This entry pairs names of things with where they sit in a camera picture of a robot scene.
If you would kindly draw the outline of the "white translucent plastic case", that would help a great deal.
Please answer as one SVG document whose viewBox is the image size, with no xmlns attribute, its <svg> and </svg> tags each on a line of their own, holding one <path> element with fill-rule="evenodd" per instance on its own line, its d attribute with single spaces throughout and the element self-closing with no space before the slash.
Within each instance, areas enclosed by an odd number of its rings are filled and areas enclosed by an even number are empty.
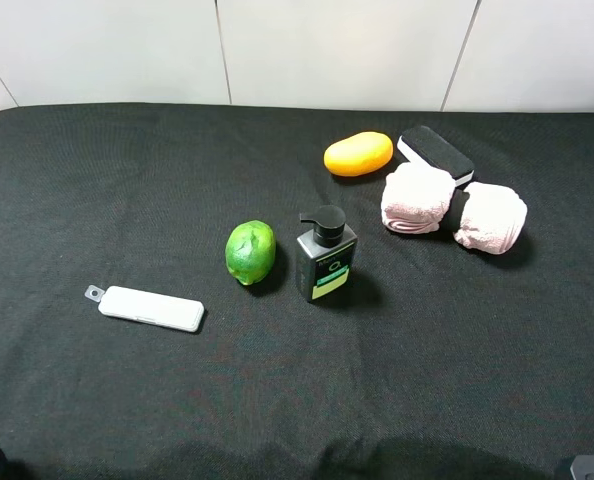
<svg viewBox="0 0 594 480">
<path fill-rule="evenodd" d="M 84 296 L 104 316 L 188 333 L 198 331 L 205 313 L 199 301 L 119 286 L 89 285 Z"/>
</svg>

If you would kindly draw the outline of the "black pump dispenser bottle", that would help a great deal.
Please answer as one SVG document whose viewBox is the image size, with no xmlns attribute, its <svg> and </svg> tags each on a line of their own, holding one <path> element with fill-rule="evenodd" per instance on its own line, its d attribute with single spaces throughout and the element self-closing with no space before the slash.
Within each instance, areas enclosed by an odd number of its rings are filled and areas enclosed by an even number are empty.
<svg viewBox="0 0 594 480">
<path fill-rule="evenodd" d="M 314 302 L 346 283 L 358 238 L 346 224 L 344 211 L 334 205 L 301 213 L 299 220 L 312 228 L 297 238 L 296 285 Z"/>
</svg>

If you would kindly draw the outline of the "green lime fruit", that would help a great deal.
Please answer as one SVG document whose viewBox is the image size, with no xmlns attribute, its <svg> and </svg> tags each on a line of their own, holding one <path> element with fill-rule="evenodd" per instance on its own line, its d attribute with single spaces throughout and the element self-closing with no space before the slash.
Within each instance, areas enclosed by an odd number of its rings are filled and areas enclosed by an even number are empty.
<svg viewBox="0 0 594 480">
<path fill-rule="evenodd" d="M 225 246 L 226 268 L 244 286 L 261 282 L 270 273 L 275 257 L 275 234 L 259 220 L 238 225 Z"/>
</svg>

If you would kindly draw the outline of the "orange yellow mango fruit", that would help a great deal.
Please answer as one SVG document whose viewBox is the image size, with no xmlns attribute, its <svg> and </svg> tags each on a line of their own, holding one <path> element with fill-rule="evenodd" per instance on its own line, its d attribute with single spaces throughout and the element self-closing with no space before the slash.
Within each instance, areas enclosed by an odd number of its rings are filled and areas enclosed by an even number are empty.
<svg viewBox="0 0 594 480">
<path fill-rule="evenodd" d="M 373 173 L 393 156 L 393 142 L 385 134 L 366 131 L 331 144 L 324 152 L 325 168 L 334 175 L 358 177 Z"/>
</svg>

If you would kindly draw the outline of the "pink rolled towel black band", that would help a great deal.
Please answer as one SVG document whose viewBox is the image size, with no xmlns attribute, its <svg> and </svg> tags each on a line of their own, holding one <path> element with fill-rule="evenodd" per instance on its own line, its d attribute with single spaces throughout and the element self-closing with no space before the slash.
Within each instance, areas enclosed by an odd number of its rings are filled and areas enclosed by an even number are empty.
<svg viewBox="0 0 594 480">
<path fill-rule="evenodd" d="M 527 216 L 511 188 L 471 182 L 461 189 L 438 168 L 402 163 L 388 174 L 381 200 L 383 225 L 405 235 L 446 230 L 467 249 L 501 255 L 517 241 Z"/>
</svg>

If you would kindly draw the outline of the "black white board eraser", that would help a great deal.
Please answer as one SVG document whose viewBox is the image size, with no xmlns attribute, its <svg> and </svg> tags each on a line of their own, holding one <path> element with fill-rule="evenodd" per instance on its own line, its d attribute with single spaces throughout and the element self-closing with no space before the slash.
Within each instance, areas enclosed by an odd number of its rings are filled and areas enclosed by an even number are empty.
<svg viewBox="0 0 594 480">
<path fill-rule="evenodd" d="M 472 160 L 428 126 L 415 126 L 401 133 L 397 151 L 410 163 L 448 172 L 457 187 L 474 178 Z"/>
</svg>

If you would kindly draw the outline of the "black tablecloth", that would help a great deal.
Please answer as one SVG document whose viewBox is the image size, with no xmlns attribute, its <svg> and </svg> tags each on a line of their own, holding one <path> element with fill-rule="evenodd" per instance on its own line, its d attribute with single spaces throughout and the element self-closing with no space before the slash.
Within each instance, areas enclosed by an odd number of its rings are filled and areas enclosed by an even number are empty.
<svg viewBox="0 0 594 480">
<path fill-rule="evenodd" d="M 416 125 L 527 204 L 508 253 L 395 235 L 384 171 L 324 167 Z M 299 216 L 324 205 L 358 243 L 308 302 Z M 244 286 L 225 246 L 251 220 L 276 257 Z M 205 313 L 107 317 L 89 285 Z M 12 479 L 548 479 L 594 455 L 594 114 L 0 111 L 0 448 Z"/>
</svg>

